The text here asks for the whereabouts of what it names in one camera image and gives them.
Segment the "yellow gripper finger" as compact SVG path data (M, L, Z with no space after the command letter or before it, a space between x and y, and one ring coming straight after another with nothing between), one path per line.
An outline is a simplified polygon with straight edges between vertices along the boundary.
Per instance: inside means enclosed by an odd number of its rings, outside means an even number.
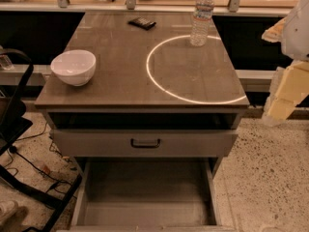
M280 43L282 40L282 33L285 22L286 18L282 18L273 26L266 29L266 31L262 35L262 39L270 43Z
M269 127L280 125L308 95L308 62L293 61L286 69L278 67L270 83L263 123Z

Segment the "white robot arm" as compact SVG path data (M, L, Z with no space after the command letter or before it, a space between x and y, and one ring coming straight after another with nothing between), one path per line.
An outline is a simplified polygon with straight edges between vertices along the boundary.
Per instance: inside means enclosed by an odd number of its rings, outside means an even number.
M281 43L282 53L293 60L287 68L278 67L270 82L262 120L273 127L283 123L309 95L309 0L300 0L262 39Z

